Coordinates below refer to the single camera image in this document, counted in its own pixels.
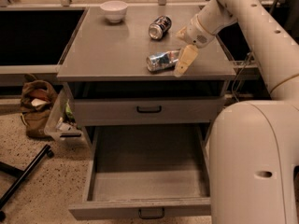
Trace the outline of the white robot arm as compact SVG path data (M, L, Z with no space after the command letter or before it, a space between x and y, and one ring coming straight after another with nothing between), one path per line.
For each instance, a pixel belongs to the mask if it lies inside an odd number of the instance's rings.
M230 105L209 136L212 224L298 224L294 170L299 163L299 46L261 0L211 0L177 36L182 76L207 39L238 23L270 94Z

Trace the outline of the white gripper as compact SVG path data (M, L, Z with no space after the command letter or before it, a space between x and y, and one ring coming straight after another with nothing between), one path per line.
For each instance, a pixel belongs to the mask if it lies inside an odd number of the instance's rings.
M215 36L202 26L198 15L194 15L186 26L177 31L176 38L192 44L182 48L179 52L174 76L181 77L198 56L198 49L206 47Z

